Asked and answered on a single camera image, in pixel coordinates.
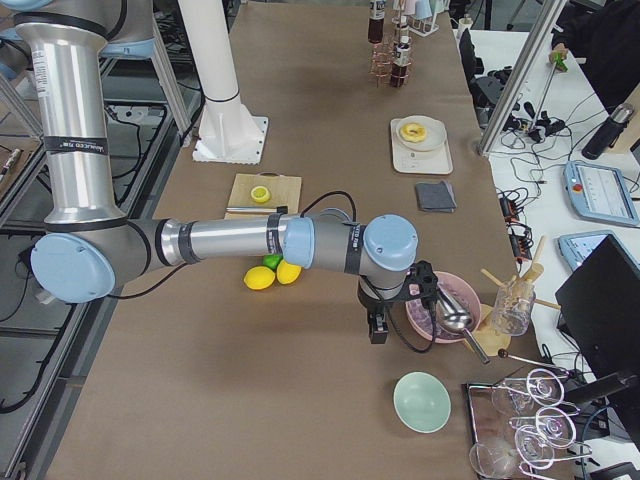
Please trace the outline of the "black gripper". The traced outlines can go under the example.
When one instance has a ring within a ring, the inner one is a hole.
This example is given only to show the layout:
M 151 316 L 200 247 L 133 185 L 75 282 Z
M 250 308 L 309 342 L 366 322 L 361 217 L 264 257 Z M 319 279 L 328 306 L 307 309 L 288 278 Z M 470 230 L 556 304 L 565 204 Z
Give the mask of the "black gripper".
M 389 333 L 386 300 L 367 277 L 360 278 L 357 297 L 366 309 L 370 343 L 385 344 Z

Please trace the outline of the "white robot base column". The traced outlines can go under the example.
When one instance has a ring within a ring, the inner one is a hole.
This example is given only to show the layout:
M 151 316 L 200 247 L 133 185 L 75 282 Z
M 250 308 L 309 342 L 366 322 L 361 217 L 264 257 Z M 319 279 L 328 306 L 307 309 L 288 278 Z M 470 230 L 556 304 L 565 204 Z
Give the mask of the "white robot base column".
M 193 159 L 258 164 L 268 119 L 242 103 L 222 3 L 182 0 L 179 7 L 205 99 Z

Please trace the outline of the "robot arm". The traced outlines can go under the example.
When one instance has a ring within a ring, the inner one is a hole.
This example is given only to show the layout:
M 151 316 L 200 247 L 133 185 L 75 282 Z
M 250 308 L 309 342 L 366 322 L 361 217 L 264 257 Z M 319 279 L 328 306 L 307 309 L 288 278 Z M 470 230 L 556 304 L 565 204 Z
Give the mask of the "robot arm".
M 149 56 L 148 1 L 11 1 L 29 46 L 51 180 L 53 208 L 31 254 L 40 285 L 68 303 L 102 298 L 167 266 L 211 257 L 280 254 L 303 268 L 356 275 L 372 342 L 386 339 L 387 308 L 410 296 L 418 235 L 387 214 L 366 225 L 328 212 L 182 223 L 132 220 L 116 204 L 99 56 Z

